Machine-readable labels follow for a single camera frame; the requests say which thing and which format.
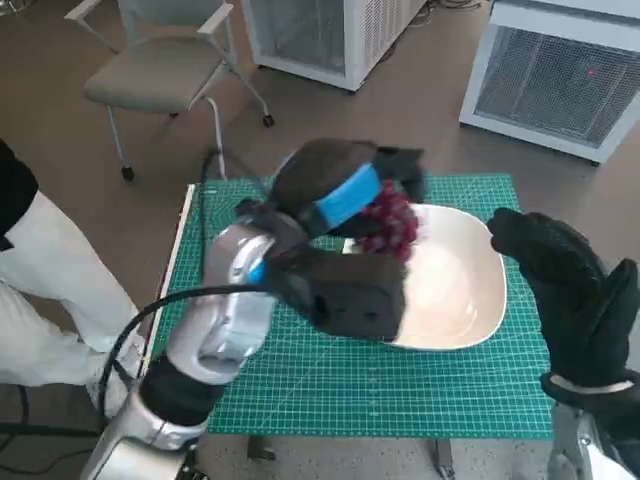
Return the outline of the black knitted glove right hand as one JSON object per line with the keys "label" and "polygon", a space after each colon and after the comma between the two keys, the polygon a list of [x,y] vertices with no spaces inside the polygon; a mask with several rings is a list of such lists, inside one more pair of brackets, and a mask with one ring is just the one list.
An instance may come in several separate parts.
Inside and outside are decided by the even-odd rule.
{"label": "black knitted glove right hand", "polygon": [[487,227],[493,249],[517,262],[533,292],[551,372],[583,388],[631,380],[637,263],[623,259],[605,271],[581,233],[541,213],[499,208]]}

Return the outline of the black left hand blue tape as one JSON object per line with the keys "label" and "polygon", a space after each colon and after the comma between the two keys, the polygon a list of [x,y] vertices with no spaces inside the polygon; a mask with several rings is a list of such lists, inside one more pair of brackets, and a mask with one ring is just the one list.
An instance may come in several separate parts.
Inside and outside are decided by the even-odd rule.
{"label": "black left hand blue tape", "polygon": [[290,155],[274,177],[268,199],[309,237],[362,237],[382,230],[365,208],[391,180],[420,203],[426,187],[422,149],[345,139],[311,140]]}

